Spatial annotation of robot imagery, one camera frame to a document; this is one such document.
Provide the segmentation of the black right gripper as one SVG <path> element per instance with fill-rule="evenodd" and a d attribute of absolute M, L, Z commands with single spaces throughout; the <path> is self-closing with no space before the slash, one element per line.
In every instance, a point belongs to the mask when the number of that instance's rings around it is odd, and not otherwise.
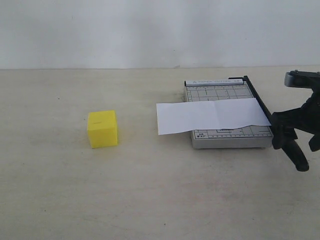
<path fill-rule="evenodd" d="M 311 96 L 298 108 L 273 112 L 270 117 L 273 132 L 272 146 L 278 149 L 298 148 L 295 128 L 313 134 L 309 140 L 312 152 L 320 150 L 320 89 L 312 89 Z"/>

